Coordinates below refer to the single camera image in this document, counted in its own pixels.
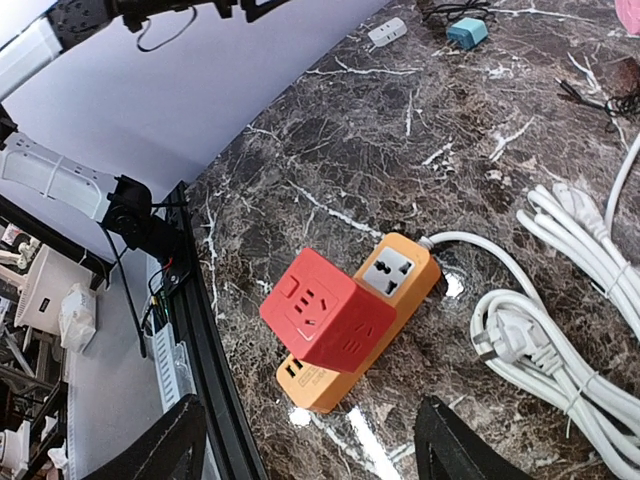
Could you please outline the teal usb charger plug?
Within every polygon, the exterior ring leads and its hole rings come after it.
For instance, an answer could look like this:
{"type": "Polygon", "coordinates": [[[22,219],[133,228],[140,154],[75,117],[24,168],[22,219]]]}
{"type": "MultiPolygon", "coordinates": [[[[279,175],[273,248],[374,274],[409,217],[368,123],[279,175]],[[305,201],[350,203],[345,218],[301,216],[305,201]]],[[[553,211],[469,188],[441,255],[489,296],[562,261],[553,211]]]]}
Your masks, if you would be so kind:
{"type": "Polygon", "coordinates": [[[463,18],[446,30],[446,37],[463,50],[472,50],[489,37],[486,23],[481,19],[463,18]]]}

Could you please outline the orange power strip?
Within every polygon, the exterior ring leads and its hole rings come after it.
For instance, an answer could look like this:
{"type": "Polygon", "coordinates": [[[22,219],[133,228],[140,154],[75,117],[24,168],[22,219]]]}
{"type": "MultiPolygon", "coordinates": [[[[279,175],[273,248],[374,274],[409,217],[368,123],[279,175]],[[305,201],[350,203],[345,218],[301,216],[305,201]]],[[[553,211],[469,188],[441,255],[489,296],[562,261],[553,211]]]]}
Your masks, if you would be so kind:
{"type": "Polygon", "coordinates": [[[394,322],[353,373],[327,370],[288,356],[276,371],[284,392],[300,408],[331,412],[400,333],[441,277],[441,269],[427,248],[396,232],[385,235],[354,280],[380,304],[394,309],[394,322]]]}

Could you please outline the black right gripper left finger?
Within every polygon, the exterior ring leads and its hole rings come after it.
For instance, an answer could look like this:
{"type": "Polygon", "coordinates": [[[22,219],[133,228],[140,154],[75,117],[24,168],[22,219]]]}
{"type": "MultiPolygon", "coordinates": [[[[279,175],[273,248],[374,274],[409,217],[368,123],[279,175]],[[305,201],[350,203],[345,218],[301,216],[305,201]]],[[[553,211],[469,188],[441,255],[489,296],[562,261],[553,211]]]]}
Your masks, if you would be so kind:
{"type": "Polygon", "coordinates": [[[120,455],[85,479],[201,479],[206,448],[205,408],[195,394],[182,397],[120,455]]]}

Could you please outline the red cube socket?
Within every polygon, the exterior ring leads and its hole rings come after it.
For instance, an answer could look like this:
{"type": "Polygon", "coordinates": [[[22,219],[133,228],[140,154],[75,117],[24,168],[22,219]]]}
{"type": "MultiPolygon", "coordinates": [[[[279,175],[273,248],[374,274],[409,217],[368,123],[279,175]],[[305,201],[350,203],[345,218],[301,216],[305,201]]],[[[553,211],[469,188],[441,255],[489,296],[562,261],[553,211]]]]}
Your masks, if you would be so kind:
{"type": "Polygon", "coordinates": [[[296,359],[346,373],[358,369],[396,318],[311,248],[294,259],[259,313],[296,359]]]}

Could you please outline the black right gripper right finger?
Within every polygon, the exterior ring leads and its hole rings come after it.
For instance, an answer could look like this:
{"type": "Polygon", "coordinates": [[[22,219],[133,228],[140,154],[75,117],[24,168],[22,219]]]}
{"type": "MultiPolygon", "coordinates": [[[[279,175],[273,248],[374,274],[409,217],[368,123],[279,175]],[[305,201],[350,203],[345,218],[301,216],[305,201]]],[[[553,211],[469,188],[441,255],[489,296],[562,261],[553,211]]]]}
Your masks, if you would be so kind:
{"type": "Polygon", "coordinates": [[[414,427],[420,480],[531,480],[494,451],[435,395],[421,402],[414,427]]]}

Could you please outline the white adapter plug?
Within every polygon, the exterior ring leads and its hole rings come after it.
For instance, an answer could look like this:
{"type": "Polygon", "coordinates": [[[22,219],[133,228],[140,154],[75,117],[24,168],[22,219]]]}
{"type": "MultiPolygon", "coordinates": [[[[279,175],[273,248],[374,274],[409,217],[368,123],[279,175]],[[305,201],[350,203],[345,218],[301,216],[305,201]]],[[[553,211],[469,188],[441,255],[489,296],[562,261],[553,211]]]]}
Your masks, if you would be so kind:
{"type": "Polygon", "coordinates": [[[368,32],[368,37],[376,48],[384,47],[407,33],[405,22],[394,17],[368,32]]]}

